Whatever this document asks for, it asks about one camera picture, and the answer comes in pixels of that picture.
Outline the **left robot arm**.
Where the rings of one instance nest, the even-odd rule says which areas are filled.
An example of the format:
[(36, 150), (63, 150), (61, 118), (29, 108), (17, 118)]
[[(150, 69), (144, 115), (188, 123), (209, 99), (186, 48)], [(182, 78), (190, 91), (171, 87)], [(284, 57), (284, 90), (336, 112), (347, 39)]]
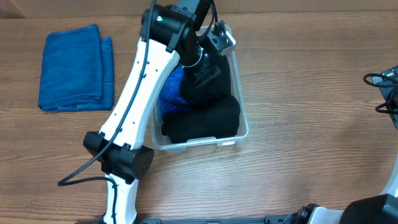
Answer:
[(153, 2), (142, 16), (141, 38), (129, 78), (112, 114), (98, 132), (88, 132), (83, 145), (100, 162), (108, 183), (107, 211), (100, 223), (134, 223), (135, 200), (141, 180), (154, 158), (143, 145), (150, 113), (168, 76), (177, 65), (199, 67), (204, 53), (197, 31), (212, 12), (213, 1)]

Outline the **blue sparkly cloth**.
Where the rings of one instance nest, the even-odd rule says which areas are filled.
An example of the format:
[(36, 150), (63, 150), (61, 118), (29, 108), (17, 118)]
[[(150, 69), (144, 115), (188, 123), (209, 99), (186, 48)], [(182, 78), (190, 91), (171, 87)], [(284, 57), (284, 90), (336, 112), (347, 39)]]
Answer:
[(170, 113), (193, 110), (191, 104), (182, 97), (180, 92), (184, 74), (184, 68), (177, 65), (166, 79), (159, 94), (162, 117)]

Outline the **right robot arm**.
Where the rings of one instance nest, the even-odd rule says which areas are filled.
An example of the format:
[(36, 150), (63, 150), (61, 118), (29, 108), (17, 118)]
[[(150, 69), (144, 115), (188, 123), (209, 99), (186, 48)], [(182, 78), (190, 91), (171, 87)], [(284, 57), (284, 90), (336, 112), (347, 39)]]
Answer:
[[(376, 106), (375, 110), (388, 114), (397, 127), (397, 67), (366, 74), (363, 81), (379, 88), (384, 103)], [(351, 202), (344, 210), (309, 204), (287, 215), (281, 223), (397, 224), (397, 164), (380, 195)]]

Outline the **clear plastic container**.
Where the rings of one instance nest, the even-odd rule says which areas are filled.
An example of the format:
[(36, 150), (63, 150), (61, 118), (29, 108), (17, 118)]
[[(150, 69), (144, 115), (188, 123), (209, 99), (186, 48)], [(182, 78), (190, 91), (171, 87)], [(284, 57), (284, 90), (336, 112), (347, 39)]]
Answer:
[[(209, 40), (209, 38), (207, 37), (207, 34), (209, 33), (210, 30), (212, 30), (212, 28), (213, 28), (213, 26), (211, 26), (211, 27), (203, 26), (198, 31), (198, 35), (204, 35), (205, 39)], [(228, 26), (227, 30), (232, 34), (232, 30), (229, 26)], [(240, 113), (240, 119), (239, 119), (240, 125), (238, 128), (237, 135), (228, 137), (228, 138), (215, 138), (215, 137), (197, 138), (197, 139), (190, 139), (187, 142), (174, 144), (170, 141), (168, 136), (164, 136), (161, 132), (161, 126), (163, 124), (163, 117), (162, 117), (161, 110), (160, 110), (160, 98), (158, 97), (156, 104), (154, 106), (154, 109), (153, 109), (153, 113), (152, 113), (152, 127), (151, 127), (152, 143), (157, 149), (171, 152), (171, 151), (183, 151), (186, 148), (191, 147), (191, 146), (201, 146), (201, 145), (206, 145), (206, 144), (216, 144), (218, 146), (226, 146), (226, 145), (234, 144), (238, 141), (242, 141), (247, 138), (247, 136), (249, 134), (249, 125), (248, 125), (246, 109), (245, 109), (245, 105), (244, 105), (243, 91), (242, 91), (241, 82), (239, 79), (239, 70), (238, 70), (238, 64), (236, 61), (235, 50), (233, 50), (230, 54), (225, 55), (225, 56), (228, 59), (229, 68), (230, 68), (230, 77), (231, 77), (231, 94), (230, 95), (234, 96), (237, 99), (237, 101), (239, 102), (240, 107), (241, 107), (241, 113)], [(195, 105), (191, 104), (191, 107), (193, 108), (193, 110), (204, 109), (204, 108), (211, 106), (212, 104), (216, 103), (219, 100), (216, 100), (213, 103), (208, 103), (208, 104), (205, 104), (204, 106), (199, 106), (199, 107), (196, 107)]]

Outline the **black cloth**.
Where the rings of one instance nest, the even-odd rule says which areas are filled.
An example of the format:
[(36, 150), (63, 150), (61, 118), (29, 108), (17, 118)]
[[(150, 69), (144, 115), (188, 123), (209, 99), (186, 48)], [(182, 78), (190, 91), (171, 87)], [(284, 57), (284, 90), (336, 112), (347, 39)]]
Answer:
[(209, 54), (211, 61), (219, 66), (221, 74), (203, 88), (197, 88), (188, 79), (188, 75), (184, 70), (185, 74), (180, 85), (180, 92), (187, 102), (196, 107), (213, 103), (231, 94), (231, 77), (227, 57), (220, 56), (208, 39), (200, 42), (200, 44), (205, 52)]
[(240, 113), (239, 102), (229, 95), (204, 109), (164, 114), (161, 132), (174, 144), (197, 138), (228, 138), (238, 133)]

